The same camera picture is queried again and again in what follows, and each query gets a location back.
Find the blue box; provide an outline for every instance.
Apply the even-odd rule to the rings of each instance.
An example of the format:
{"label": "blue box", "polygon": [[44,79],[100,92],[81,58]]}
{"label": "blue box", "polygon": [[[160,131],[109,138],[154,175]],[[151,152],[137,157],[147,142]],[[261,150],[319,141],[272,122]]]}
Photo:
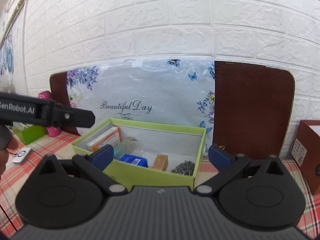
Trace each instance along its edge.
{"label": "blue box", "polygon": [[135,155],[130,155],[130,154],[124,154],[121,158],[120,161],[125,162],[125,163],[130,163],[136,166],[142,166],[142,167],[148,167],[148,161],[146,158],[138,157]]}

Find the table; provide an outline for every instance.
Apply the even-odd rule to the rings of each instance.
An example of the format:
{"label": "table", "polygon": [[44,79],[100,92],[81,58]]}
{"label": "table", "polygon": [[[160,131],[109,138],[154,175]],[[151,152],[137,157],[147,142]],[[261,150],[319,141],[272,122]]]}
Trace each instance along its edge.
{"label": "table", "polygon": [[[23,224],[15,209],[14,201],[22,185],[27,180],[33,169],[38,165],[40,160],[44,157],[44,155],[48,153],[54,153],[58,159],[71,158],[74,155],[74,152],[70,143],[76,138],[78,138],[78,136],[67,132],[62,132],[55,138],[45,135],[29,145],[33,151],[22,165],[14,165],[12,163],[12,158],[14,156],[10,155],[6,166],[6,171],[2,175],[2,179],[0,181],[0,204],[18,230],[23,226]],[[19,148],[22,148],[23,146],[24,145],[19,141]],[[320,216],[320,195],[312,196],[298,166],[293,160],[284,160],[283,162],[306,198],[306,209],[298,224],[298,228],[310,238],[315,238],[318,234],[320,234],[320,225],[318,219]],[[199,166],[199,172],[196,177],[195,185],[197,186],[201,184],[217,173],[218,171],[216,168],[209,162],[208,159],[204,158]],[[9,237],[15,233],[14,227],[1,210],[0,230]]]}

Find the green box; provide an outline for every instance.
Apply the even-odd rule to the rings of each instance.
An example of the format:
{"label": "green box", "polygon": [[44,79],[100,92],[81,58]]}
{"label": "green box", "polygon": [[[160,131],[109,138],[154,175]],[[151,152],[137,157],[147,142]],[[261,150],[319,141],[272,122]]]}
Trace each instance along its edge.
{"label": "green box", "polygon": [[24,145],[38,140],[48,133],[47,129],[43,126],[33,125],[25,130],[19,130],[16,126],[12,127],[12,131],[23,142]]}
{"label": "green box", "polygon": [[[91,154],[92,152],[86,150],[86,144],[112,126],[119,127],[122,139],[130,136],[147,149],[161,152],[161,154],[167,153],[169,165],[167,171],[157,171],[113,160],[103,171],[105,174],[123,184],[128,190],[131,190],[135,185],[189,186],[191,189],[194,188],[195,177],[203,156],[205,128],[109,118],[72,143],[75,153]],[[185,158],[185,160],[192,158],[195,161],[196,165],[192,176],[170,173],[169,166],[175,165],[174,162],[181,158]]]}

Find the blue gripper pad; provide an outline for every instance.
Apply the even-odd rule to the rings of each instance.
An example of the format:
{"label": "blue gripper pad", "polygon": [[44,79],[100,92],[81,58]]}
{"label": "blue gripper pad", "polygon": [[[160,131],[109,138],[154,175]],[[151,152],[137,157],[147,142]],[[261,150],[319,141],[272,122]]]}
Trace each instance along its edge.
{"label": "blue gripper pad", "polygon": [[88,156],[88,161],[103,171],[113,160],[113,147],[107,144]]}
{"label": "blue gripper pad", "polygon": [[236,160],[234,156],[214,145],[209,147],[208,155],[210,163],[215,166],[218,171],[223,171]]}

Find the brown box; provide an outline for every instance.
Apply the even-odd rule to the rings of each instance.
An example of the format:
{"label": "brown box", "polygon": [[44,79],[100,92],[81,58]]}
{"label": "brown box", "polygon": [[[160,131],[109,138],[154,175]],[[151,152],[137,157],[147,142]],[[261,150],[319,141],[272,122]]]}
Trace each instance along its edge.
{"label": "brown box", "polygon": [[311,193],[320,193],[320,120],[301,120],[291,155]]}
{"label": "brown box", "polygon": [[159,170],[159,171],[166,171],[168,168],[168,156],[158,154],[155,162],[152,165],[152,169]]}

